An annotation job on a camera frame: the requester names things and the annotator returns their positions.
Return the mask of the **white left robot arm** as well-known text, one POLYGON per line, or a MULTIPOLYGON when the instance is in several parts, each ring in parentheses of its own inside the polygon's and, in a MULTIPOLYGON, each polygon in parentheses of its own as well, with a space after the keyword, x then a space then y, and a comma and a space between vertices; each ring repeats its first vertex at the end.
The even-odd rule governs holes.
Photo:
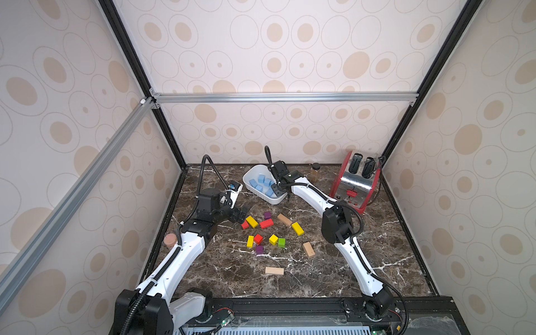
POLYGON ((135 290, 123 290, 115 302, 111 334, 179 334, 193 318, 210 319, 211 293, 174 292, 193 261, 205 250, 223 221, 243 223, 246 212, 237 208, 243 186, 232 181, 227 190, 202 190, 191 217, 182 223, 177 241, 162 263, 135 290))

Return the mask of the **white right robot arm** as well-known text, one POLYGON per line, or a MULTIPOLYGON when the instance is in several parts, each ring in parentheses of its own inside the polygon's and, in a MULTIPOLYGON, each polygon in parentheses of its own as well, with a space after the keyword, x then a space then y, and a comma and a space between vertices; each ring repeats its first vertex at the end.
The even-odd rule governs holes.
POLYGON ((372 269, 358 242, 364 228, 356 209, 347 202, 329 197, 297 170, 291 171, 283 161, 268 160, 275 182, 275 192, 291 192, 303 199, 322 216, 321 233, 343 255, 359 283, 364 299, 364 313, 373 322, 385 318, 394 308, 395 296, 403 295, 372 269))

